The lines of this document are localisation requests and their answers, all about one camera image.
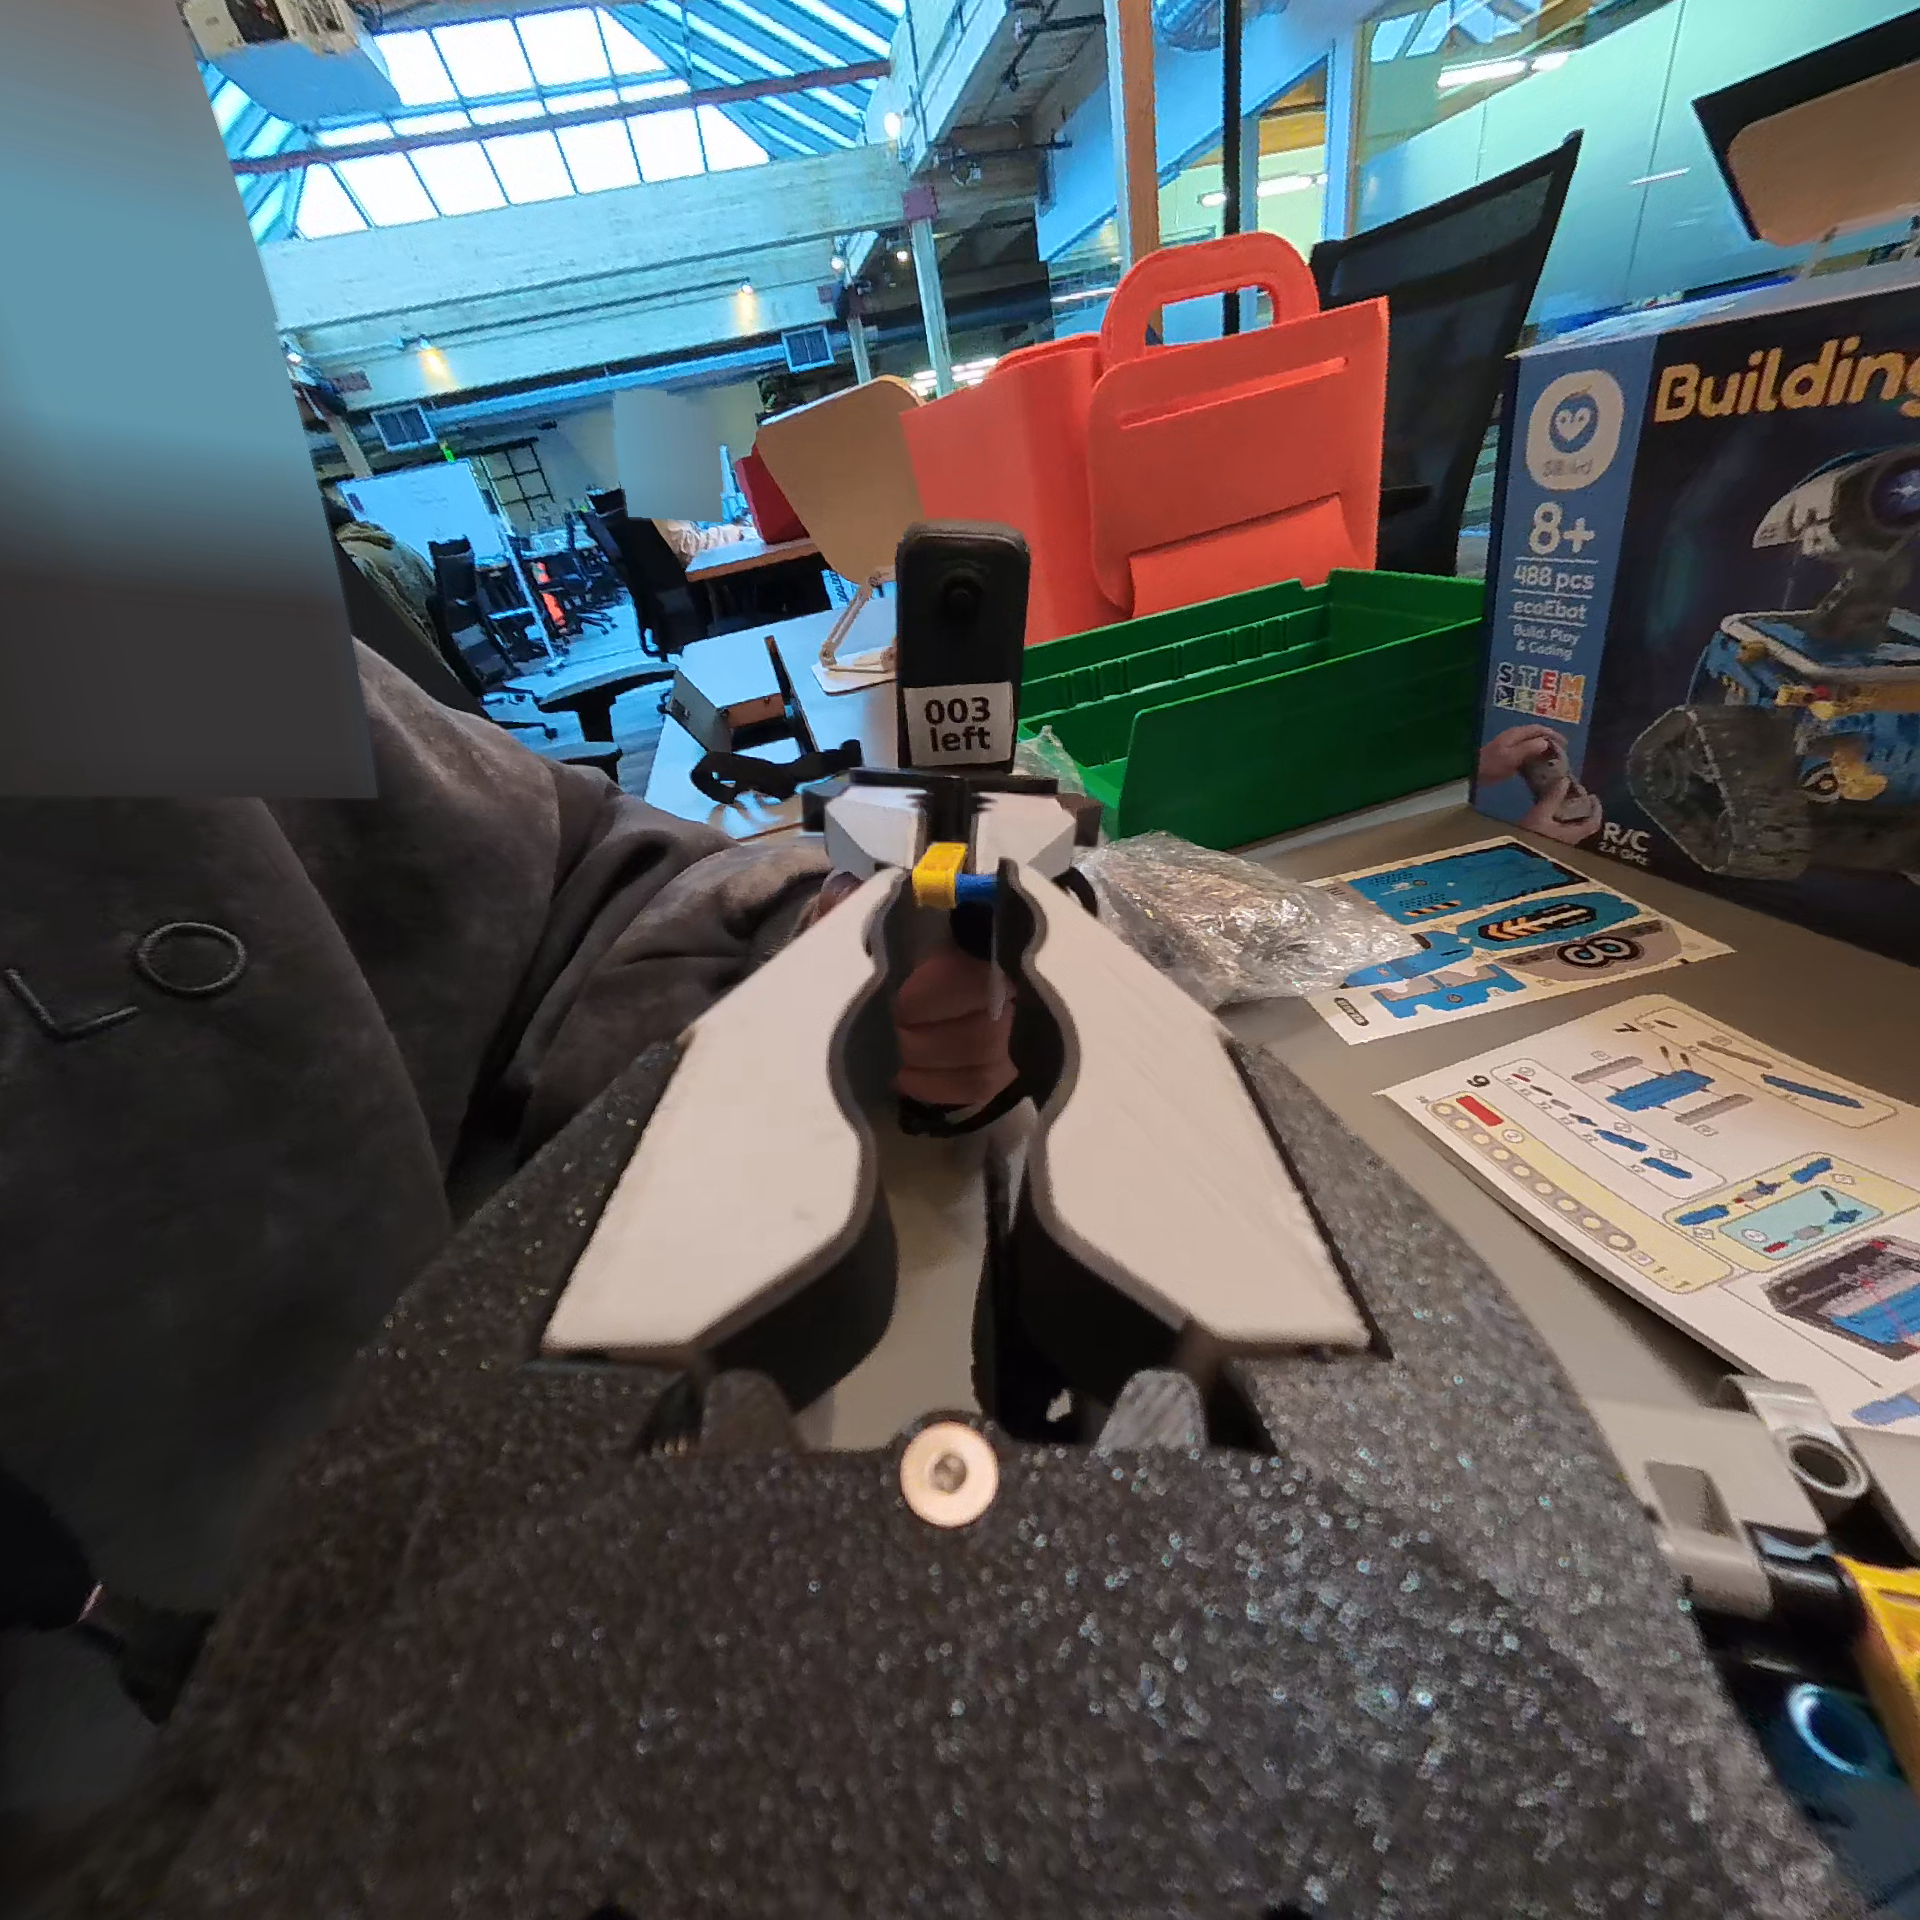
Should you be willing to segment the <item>brick instruction booklet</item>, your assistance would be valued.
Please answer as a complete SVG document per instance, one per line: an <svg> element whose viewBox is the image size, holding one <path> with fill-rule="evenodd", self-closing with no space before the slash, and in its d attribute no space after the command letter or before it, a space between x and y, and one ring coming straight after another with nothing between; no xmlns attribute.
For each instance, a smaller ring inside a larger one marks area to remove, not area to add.
<svg viewBox="0 0 1920 1920"><path fill-rule="evenodd" d="M1383 1092L1539 1234L1835 1425L1917 1432L1917 1110L1669 996Z"/></svg>

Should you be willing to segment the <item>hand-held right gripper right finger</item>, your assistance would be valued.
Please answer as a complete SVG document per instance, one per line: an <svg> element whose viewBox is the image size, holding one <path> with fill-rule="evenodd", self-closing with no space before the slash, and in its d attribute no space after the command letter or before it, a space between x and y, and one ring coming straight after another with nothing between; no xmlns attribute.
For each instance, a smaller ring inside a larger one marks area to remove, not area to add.
<svg viewBox="0 0 1920 1920"><path fill-rule="evenodd" d="M993 886L1017 983L1017 1168L989 1168L976 1397L1039 1418L1168 1370L1376 1351L1352 1266L1219 1018L1055 884Z"/></svg>

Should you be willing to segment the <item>orange plastic carrier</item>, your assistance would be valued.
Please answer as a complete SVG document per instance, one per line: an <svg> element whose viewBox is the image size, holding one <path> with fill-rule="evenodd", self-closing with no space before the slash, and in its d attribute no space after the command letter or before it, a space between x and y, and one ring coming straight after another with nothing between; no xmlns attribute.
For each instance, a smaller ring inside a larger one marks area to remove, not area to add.
<svg viewBox="0 0 1920 1920"><path fill-rule="evenodd" d="M1373 568L1388 340L1275 232L1153 252L1097 334L902 417L923 517L1020 529L1028 645Z"/></svg>

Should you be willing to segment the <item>tan board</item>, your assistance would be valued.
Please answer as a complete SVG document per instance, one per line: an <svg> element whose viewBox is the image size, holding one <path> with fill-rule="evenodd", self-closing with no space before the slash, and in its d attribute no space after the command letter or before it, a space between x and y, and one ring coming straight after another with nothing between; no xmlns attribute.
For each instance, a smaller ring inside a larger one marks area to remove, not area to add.
<svg viewBox="0 0 1920 1920"><path fill-rule="evenodd" d="M921 518L904 417L921 405L895 374L832 393L757 428L753 449L806 536L854 599L811 666L823 693L872 687L895 669L895 551Z"/></svg>

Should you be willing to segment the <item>crumpled clear plastic bag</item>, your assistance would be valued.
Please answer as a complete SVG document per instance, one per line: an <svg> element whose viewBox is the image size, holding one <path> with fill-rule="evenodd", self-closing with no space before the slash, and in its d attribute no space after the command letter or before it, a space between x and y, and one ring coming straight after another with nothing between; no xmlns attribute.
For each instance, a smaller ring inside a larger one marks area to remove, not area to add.
<svg viewBox="0 0 1920 1920"><path fill-rule="evenodd" d="M1344 884L1141 832L1073 854L1097 916L1192 1000L1307 998L1416 953L1413 933Z"/></svg>

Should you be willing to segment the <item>black framed board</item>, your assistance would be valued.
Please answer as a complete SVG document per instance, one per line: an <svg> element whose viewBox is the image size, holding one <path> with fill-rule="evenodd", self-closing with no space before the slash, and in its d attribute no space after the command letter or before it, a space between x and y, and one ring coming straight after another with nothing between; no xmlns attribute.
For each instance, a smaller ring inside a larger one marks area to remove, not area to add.
<svg viewBox="0 0 1920 1920"><path fill-rule="evenodd" d="M1917 13L1696 96L1749 239L1804 247L1917 207Z"/></svg>

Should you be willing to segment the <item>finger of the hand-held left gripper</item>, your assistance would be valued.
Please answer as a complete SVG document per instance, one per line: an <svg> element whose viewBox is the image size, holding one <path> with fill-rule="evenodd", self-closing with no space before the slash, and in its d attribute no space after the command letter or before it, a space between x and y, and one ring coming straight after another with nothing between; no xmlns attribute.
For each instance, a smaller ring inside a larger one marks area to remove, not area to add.
<svg viewBox="0 0 1920 1920"><path fill-rule="evenodd" d="M830 879L859 884L876 873L912 873L921 860L921 790L845 786L823 801L819 833Z"/></svg>
<svg viewBox="0 0 1920 1920"><path fill-rule="evenodd" d="M1005 861L1071 888L1071 857L1083 842L1087 798L1024 790L1005 794Z"/></svg>

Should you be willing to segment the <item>grey blue toy brick assembly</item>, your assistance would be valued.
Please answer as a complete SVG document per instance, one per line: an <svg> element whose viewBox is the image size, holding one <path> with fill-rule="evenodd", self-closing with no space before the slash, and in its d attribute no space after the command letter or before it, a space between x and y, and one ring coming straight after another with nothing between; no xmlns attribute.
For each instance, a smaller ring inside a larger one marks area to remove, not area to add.
<svg viewBox="0 0 1920 1920"><path fill-rule="evenodd" d="M1868 1916L1915 1917L1915 1438L1761 1376L1591 1414L1776 1783Z"/></svg>

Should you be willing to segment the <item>person's left hand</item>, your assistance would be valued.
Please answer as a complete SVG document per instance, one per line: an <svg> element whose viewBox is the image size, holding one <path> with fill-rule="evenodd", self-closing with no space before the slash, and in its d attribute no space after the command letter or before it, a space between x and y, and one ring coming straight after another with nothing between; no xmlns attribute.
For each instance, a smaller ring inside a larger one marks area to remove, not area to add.
<svg viewBox="0 0 1920 1920"><path fill-rule="evenodd" d="M921 902L887 924L893 1095L909 1138L985 1134L1024 1101L1017 985L997 950L997 906Z"/></svg>

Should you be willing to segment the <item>blue sticker sheet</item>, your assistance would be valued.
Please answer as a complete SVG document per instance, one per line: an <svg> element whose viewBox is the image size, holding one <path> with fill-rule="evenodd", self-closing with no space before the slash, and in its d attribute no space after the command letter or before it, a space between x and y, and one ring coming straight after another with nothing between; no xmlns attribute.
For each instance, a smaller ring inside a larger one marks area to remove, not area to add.
<svg viewBox="0 0 1920 1920"><path fill-rule="evenodd" d="M1349 1045L1429 1033L1710 962L1733 946L1512 836L1327 879L1409 934L1408 953L1351 970L1310 1008Z"/></svg>

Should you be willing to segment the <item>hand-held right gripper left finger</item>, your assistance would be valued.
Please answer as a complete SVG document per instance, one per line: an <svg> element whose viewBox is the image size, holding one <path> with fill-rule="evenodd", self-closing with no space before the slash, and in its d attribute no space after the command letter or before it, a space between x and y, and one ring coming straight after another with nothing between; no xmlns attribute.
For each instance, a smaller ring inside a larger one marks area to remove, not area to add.
<svg viewBox="0 0 1920 1920"><path fill-rule="evenodd" d="M691 1025L541 1330L547 1360L750 1368L806 1407L872 1353L895 1249L852 1068L908 895L878 870Z"/></svg>

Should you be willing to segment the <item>black desk stand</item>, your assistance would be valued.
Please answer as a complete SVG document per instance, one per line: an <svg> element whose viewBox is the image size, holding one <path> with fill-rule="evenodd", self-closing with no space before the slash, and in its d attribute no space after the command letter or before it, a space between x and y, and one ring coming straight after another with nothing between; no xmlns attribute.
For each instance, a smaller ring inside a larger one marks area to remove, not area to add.
<svg viewBox="0 0 1920 1920"><path fill-rule="evenodd" d="M711 751L790 764L805 751L857 745L868 765L895 764L893 682L854 676L823 687L815 673L825 615L694 639L667 689L644 798L660 812L735 840L798 828L799 799L741 790L711 799L694 770Z"/></svg>

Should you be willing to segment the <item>green plastic bin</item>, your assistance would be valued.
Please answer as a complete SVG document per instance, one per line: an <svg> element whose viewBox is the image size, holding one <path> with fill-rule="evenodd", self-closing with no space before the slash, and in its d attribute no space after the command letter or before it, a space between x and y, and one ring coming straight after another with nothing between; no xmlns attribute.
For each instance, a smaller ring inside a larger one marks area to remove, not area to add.
<svg viewBox="0 0 1920 1920"><path fill-rule="evenodd" d="M1030 646L1051 733L1110 836L1231 849L1463 778L1481 716L1477 581L1337 568Z"/></svg>

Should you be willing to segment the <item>toy robot kit box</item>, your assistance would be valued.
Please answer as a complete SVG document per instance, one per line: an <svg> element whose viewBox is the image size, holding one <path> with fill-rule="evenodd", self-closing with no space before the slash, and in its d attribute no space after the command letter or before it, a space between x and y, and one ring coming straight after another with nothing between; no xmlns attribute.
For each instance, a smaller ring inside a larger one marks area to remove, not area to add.
<svg viewBox="0 0 1920 1920"><path fill-rule="evenodd" d="M1917 956L1913 260L1505 362L1471 805Z"/></svg>

